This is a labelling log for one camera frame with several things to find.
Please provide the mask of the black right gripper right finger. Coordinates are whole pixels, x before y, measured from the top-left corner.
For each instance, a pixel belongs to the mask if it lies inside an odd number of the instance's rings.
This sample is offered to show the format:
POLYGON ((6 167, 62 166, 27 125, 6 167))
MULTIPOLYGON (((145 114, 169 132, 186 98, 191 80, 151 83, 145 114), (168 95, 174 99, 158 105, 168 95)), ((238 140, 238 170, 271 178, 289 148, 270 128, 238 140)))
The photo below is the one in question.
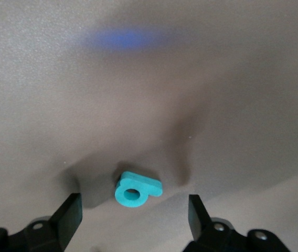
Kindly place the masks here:
POLYGON ((246 252, 246 238, 229 221, 211 218, 199 195, 188 197, 188 222, 193 241, 185 252, 246 252))

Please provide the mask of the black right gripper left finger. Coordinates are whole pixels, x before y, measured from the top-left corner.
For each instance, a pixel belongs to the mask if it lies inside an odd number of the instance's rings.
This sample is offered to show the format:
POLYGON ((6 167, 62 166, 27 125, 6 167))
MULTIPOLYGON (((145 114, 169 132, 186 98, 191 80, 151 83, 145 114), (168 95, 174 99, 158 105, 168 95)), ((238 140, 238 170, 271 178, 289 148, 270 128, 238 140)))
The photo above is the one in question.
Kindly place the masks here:
POLYGON ((83 218, 80 193, 72 193, 48 220, 24 229, 28 252, 64 252, 83 218))

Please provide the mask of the teal foam letter b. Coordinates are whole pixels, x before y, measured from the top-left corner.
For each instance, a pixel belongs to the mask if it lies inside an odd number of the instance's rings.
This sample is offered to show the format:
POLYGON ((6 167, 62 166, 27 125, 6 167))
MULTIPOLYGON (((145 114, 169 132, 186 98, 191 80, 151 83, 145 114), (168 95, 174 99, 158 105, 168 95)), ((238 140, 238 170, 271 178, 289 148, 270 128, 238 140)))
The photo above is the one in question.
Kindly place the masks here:
POLYGON ((115 199, 122 206, 136 208, 144 205, 150 196, 163 194, 161 181, 133 172, 123 172, 116 185, 115 199))

